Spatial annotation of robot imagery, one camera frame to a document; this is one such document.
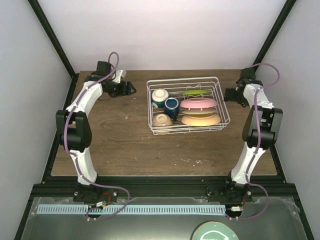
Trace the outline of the green plate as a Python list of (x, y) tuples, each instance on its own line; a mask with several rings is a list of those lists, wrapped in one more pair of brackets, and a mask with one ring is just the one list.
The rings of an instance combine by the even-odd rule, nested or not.
[(203, 89), (186, 90), (182, 94), (184, 96), (207, 95), (209, 92)]

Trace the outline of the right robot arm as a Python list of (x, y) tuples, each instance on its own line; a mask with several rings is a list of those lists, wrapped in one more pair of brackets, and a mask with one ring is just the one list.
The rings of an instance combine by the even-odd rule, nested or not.
[(235, 184), (246, 185), (259, 159), (278, 139), (283, 110), (268, 100), (261, 81), (242, 78), (236, 83), (236, 88), (226, 89), (224, 100), (248, 106), (250, 111), (242, 130), (244, 146), (230, 178)]

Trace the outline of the tan bottom plate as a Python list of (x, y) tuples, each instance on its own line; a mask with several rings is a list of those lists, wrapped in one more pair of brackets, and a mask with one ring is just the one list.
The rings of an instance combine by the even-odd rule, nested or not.
[(221, 122), (221, 118), (216, 113), (203, 115), (187, 114), (182, 117), (181, 122), (193, 127), (208, 127), (219, 124)]

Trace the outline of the teal white bowl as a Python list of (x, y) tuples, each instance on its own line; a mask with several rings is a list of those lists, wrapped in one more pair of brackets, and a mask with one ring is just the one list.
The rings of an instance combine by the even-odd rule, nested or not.
[(165, 101), (169, 97), (167, 90), (163, 88), (155, 89), (151, 95), (151, 105), (154, 108), (164, 108)]

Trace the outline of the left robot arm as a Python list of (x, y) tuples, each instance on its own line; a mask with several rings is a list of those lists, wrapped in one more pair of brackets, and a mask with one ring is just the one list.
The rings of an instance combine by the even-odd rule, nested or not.
[(130, 96), (137, 92), (133, 84), (124, 80), (125, 70), (115, 70), (107, 61), (99, 61), (96, 71), (87, 75), (74, 101), (55, 114), (59, 144), (71, 157), (77, 173), (77, 181), (87, 185), (84, 195), (97, 202), (102, 189), (95, 185), (98, 174), (90, 154), (92, 131), (88, 116), (96, 101), (104, 94), (111, 98)]

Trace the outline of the white wire dish rack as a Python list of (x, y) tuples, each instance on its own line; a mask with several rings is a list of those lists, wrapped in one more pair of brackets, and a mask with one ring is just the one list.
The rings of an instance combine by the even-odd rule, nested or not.
[(154, 135), (220, 131), (231, 121), (215, 76), (149, 80), (146, 89)]

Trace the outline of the beige floral bowl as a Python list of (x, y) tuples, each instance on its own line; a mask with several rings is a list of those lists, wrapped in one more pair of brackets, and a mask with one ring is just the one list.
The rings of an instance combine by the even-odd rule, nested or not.
[(153, 117), (152, 119), (152, 126), (153, 127), (168, 127), (173, 124), (171, 118), (165, 114), (160, 113)]

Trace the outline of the woven pattern plate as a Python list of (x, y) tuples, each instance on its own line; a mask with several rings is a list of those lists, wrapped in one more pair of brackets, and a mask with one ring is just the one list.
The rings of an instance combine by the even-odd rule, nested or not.
[(190, 115), (194, 117), (208, 117), (212, 114), (215, 114), (217, 112), (214, 108), (208, 108), (208, 109), (185, 109), (182, 111), (182, 114), (184, 115)]

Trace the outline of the pink plate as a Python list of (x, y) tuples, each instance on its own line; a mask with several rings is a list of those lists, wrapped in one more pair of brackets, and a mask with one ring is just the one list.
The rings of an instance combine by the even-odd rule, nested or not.
[(183, 100), (180, 103), (180, 107), (186, 109), (206, 109), (213, 108), (217, 104), (217, 101), (212, 98), (197, 97)]

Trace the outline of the dark blue mug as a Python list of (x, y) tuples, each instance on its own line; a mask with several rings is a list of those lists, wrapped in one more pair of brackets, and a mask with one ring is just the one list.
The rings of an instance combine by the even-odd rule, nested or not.
[(177, 120), (180, 112), (180, 103), (174, 97), (169, 97), (164, 102), (164, 113), (169, 116), (173, 121)]

